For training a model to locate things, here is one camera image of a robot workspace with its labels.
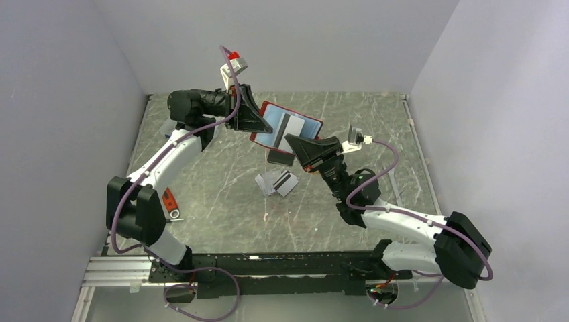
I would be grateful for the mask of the single white stripe card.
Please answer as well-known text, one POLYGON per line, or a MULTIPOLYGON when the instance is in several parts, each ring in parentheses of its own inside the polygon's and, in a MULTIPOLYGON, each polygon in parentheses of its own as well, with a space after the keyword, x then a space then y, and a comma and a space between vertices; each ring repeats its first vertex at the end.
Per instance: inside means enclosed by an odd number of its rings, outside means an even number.
POLYGON ((298 136, 305 124, 305 120, 291 114, 283 114, 274 137, 273 146, 279 150, 292 153, 292 148, 285 139, 287 134, 298 136))

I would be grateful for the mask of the red leather wallet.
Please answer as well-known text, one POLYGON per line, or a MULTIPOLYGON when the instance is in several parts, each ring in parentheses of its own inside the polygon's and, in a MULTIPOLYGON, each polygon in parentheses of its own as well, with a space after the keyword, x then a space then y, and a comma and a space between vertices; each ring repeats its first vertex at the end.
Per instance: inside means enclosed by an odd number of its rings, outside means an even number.
POLYGON ((253 133, 250 135, 250 141, 281 152, 293 152, 285 140, 287 134, 315 139, 323 127, 323 121, 320 119, 303 115, 269 101, 263 102, 260 112, 263 120, 267 121, 273 131, 272 133, 253 133))

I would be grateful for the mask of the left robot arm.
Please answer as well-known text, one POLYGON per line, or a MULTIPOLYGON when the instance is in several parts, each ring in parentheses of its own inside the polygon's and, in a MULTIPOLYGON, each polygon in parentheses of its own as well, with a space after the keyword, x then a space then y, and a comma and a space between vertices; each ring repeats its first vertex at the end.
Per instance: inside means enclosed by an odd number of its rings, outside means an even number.
POLYGON ((177 174, 215 138, 216 128, 249 133, 271 133, 250 85, 228 89, 177 90, 166 105, 175 129, 166 143, 129 176, 113 177, 107 185, 106 226, 118 254, 144 248, 166 264, 177 282, 193 272, 193 252, 167 230, 162 196, 177 174))

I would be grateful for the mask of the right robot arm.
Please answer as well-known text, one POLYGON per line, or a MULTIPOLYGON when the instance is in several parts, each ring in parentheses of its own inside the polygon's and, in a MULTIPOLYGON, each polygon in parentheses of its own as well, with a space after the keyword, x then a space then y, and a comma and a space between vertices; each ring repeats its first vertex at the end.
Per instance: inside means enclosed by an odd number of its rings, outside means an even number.
POLYGON ((345 142, 335 136, 309 139, 287 134, 285 140, 300 165, 308 173, 318 173, 337 199, 336 208, 348 225, 383 229, 410 240, 378 242, 370 259, 370 271, 377 278, 393 272, 414 270, 440 275, 465 289, 494 278, 489 263, 492 248, 465 214, 430 215, 400 207, 381 199, 378 180, 399 161, 398 152, 372 136, 354 134, 345 142), (365 144, 381 144, 393 153, 393 162, 375 173, 360 169, 347 171, 344 156, 365 144))

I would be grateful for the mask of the white magnetic stripe card stack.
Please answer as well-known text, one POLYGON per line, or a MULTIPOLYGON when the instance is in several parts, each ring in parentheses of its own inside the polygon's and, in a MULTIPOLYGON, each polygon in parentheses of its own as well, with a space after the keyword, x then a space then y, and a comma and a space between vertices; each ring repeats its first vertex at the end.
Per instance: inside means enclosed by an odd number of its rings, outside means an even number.
POLYGON ((255 177, 256 184, 265 197, 278 194, 287 196, 299 183, 299 179, 289 170, 268 171, 255 177))

